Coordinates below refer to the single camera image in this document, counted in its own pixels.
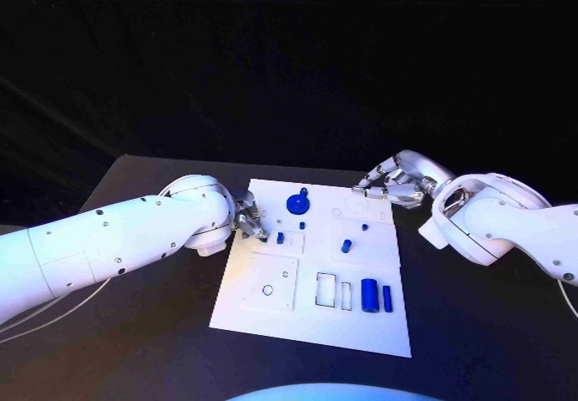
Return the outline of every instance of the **table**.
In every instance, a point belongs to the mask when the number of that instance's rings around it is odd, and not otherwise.
[[[233,189],[250,178],[350,186],[363,173],[125,155],[82,211],[155,194],[185,174],[211,175]],[[209,328],[229,248],[207,258],[183,249],[113,278],[57,323],[0,345],[1,398],[217,400],[314,382],[443,399],[575,398],[578,322],[554,281],[517,250],[490,267],[438,251],[416,231],[426,207],[393,206],[393,218],[412,359]],[[95,287],[21,328],[57,316]]]

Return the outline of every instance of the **black background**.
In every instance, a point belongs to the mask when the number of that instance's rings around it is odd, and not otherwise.
[[[74,213],[122,154],[369,170],[412,149],[575,200],[572,13],[467,4],[4,4],[2,222]]]

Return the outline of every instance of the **white board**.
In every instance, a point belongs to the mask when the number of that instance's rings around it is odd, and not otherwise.
[[[311,208],[296,216],[285,205],[301,188]],[[250,180],[249,191],[272,235],[263,244],[236,233],[209,326],[409,358],[390,203],[351,195],[348,188],[269,180]],[[344,239],[353,242],[348,253],[340,251]],[[318,273],[335,277],[334,307],[315,305]],[[377,313],[361,311],[363,278],[377,282]],[[350,311],[341,308],[343,282],[350,283]],[[384,285],[392,288],[392,313],[383,311]]]

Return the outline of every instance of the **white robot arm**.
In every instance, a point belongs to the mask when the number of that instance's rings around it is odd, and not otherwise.
[[[383,177],[384,187],[370,187]],[[433,198],[419,233],[488,266],[516,246],[557,280],[578,285],[578,205],[552,207],[543,196],[504,175],[455,177],[426,156],[403,150],[364,176],[353,192],[406,208]]]
[[[211,255],[236,228],[266,238],[250,192],[233,196],[213,177],[187,175],[160,195],[0,236],[0,323],[181,247]]]

